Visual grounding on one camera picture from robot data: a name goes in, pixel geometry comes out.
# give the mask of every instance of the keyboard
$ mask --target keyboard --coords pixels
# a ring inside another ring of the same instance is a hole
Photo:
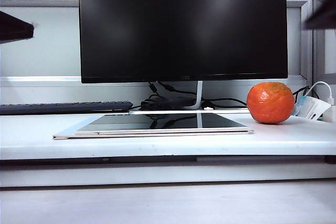
[[[36,114],[74,114],[104,113],[129,110],[133,104],[129,101],[118,102],[76,102],[76,103],[40,103],[40,104],[2,104],[0,115],[36,115]]]

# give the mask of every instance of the white shelf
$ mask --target white shelf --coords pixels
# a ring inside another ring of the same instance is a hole
[[[249,135],[53,140],[52,135],[96,114],[1,116],[1,159],[162,155],[336,155],[332,123],[291,116],[277,125],[249,114],[226,114],[254,130]]]

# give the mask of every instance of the monitor stand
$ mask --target monitor stand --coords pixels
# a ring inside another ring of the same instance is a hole
[[[197,91],[196,91],[196,101],[195,104],[192,106],[185,106],[183,109],[185,110],[197,110],[201,106],[202,101],[202,88],[203,88],[203,81],[197,82]]]

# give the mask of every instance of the monitor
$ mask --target monitor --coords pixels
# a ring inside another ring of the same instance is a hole
[[[79,0],[83,83],[286,78],[286,0]]]

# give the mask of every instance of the plug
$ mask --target plug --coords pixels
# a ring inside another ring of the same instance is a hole
[[[336,123],[336,105],[332,105],[323,113],[325,122]]]

